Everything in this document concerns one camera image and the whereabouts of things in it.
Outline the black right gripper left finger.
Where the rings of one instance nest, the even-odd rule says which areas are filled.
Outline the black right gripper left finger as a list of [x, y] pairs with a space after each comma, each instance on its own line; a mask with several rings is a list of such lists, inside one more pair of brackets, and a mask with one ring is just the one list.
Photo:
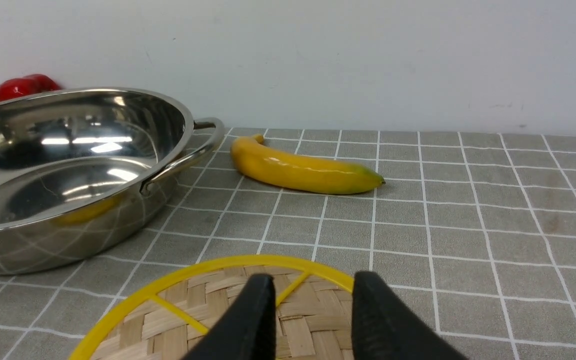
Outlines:
[[184, 360], [274, 360], [277, 350], [274, 278], [250, 276], [237, 298]]

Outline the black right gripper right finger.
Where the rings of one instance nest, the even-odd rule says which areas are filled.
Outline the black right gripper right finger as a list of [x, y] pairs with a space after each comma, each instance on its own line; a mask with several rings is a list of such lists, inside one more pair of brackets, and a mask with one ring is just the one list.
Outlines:
[[350, 339], [355, 360], [466, 360], [373, 271], [357, 271]]

